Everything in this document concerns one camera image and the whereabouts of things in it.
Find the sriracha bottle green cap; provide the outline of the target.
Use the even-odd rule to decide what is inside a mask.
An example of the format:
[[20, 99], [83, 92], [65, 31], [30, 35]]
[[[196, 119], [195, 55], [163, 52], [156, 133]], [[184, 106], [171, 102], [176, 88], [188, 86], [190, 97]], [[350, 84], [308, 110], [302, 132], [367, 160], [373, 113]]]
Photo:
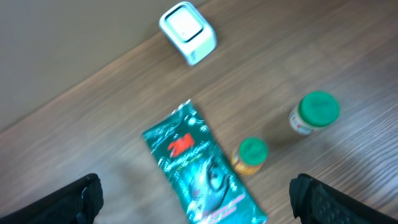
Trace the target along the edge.
[[261, 169], [268, 154], [268, 145], [262, 139], [246, 138], [232, 153], [231, 166], [241, 175], [253, 175]]

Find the green lid jar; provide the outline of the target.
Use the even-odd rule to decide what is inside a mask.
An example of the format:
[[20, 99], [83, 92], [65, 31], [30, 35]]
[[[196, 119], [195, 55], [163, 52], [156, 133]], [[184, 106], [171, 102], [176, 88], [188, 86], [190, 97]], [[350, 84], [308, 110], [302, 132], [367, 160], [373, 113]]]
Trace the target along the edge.
[[309, 135], [334, 123], [340, 116], [340, 104], [329, 92], [313, 91], [305, 95], [289, 115], [291, 128]]

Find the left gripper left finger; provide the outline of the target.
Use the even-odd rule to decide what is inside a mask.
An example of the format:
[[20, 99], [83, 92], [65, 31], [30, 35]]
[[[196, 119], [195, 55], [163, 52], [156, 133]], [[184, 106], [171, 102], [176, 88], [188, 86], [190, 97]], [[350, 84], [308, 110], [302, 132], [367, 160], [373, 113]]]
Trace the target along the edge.
[[104, 205], [97, 174], [91, 173], [1, 218], [1, 224], [93, 224]]

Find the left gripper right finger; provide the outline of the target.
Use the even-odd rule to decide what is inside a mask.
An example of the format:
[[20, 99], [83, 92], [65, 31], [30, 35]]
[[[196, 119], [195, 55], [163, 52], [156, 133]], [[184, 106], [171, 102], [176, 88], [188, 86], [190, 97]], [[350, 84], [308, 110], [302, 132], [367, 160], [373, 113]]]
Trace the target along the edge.
[[397, 224], [387, 216], [308, 174], [290, 181], [293, 216], [302, 224]]

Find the green 3M gloves packet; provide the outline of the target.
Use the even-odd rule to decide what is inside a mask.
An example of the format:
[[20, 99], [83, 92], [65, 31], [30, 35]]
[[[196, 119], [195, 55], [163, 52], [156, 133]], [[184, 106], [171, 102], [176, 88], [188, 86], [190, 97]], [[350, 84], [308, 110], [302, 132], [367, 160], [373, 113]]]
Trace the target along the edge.
[[191, 100], [142, 137], [190, 223], [267, 222]]

